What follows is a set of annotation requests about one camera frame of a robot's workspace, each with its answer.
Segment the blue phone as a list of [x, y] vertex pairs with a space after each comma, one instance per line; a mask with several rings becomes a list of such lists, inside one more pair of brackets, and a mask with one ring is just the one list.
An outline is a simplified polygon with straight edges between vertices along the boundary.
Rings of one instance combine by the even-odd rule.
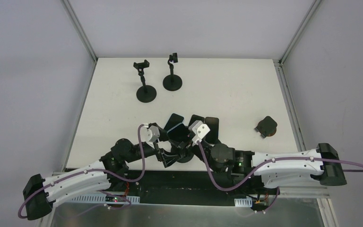
[[177, 143], [190, 141], [190, 131], [183, 123], [179, 123], [167, 132], [168, 139]]

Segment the blue-cased phone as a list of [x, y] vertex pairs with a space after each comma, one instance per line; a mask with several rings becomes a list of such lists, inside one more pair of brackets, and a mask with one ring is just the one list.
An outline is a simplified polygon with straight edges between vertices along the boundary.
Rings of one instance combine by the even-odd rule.
[[171, 114], [170, 118], [168, 119], [168, 121], [164, 127], [164, 130], [170, 131], [174, 127], [178, 126], [180, 123], [183, 123], [183, 121], [184, 121], [183, 116], [173, 113], [173, 114]]

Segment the silver phone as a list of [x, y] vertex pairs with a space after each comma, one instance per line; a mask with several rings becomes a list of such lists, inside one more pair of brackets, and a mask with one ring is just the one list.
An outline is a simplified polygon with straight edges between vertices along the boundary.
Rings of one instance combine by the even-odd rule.
[[196, 114], [193, 114], [190, 118], [188, 126], [191, 126], [195, 121], [205, 122], [205, 118]]

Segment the black phone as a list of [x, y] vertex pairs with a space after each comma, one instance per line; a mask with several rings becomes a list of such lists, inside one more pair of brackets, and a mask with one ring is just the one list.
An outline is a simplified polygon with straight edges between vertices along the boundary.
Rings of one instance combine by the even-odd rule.
[[209, 127], [210, 131], [205, 136], [205, 141], [210, 144], [220, 143], [219, 135], [219, 119], [216, 117], [206, 117], [205, 124]]

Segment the black phone stand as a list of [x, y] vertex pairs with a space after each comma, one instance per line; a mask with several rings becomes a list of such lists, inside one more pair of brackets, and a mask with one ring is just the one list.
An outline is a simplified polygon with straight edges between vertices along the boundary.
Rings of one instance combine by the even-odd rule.
[[174, 63], [178, 62], [178, 54], [176, 52], [169, 55], [167, 64], [169, 65], [170, 74], [163, 79], [163, 87], [168, 91], [177, 91], [182, 87], [182, 79], [174, 74]]
[[190, 151], [185, 151], [182, 156], [176, 161], [178, 163], [187, 163], [190, 162], [194, 158], [194, 153]]
[[138, 75], [140, 76], [140, 81], [142, 83], [142, 86], [136, 92], [136, 97], [142, 103], [152, 102], [157, 95], [156, 89], [151, 85], [147, 85], [144, 77], [144, 69], [149, 66], [150, 63], [148, 60], [144, 60], [140, 63], [133, 63], [133, 67], [138, 71]]

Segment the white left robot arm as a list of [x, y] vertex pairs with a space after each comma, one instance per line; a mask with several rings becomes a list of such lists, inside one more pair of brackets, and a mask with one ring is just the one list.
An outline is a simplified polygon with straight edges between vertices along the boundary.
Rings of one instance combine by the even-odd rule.
[[87, 192], [120, 191], [125, 182], [140, 181], [146, 172], [145, 159], [160, 152], [156, 144], [167, 141], [168, 130], [156, 123], [138, 127], [138, 144], [118, 140], [99, 160], [79, 169], [47, 178], [41, 174], [29, 178], [22, 194], [24, 202], [17, 215], [20, 219], [36, 220], [64, 202]]

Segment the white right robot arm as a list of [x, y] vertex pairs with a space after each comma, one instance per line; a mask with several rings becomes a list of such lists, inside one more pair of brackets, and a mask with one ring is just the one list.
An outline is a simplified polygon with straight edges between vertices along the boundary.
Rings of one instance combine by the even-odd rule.
[[328, 143], [302, 152], [271, 154], [201, 141], [189, 145], [186, 151], [206, 165], [210, 180], [223, 191], [246, 183], [256, 194], [301, 181], [317, 181], [324, 186], [347, 184], [338, 152]]

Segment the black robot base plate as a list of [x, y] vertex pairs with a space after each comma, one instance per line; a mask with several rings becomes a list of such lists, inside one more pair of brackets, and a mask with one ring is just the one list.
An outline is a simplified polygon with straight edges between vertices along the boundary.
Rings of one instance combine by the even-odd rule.
[[138, 170], [131, 170], [121, 180], [108, 174], [111, 191], [129, 190], [129, 195], [138, 196], [141, 204], [234, 206], [235, 199], [247, 195], [264, 195], [260, 177], [248, 179], [242, 186], [231, 191], [217, 189], [206, 172], [201, 171], [146, 171], [143, 177]]

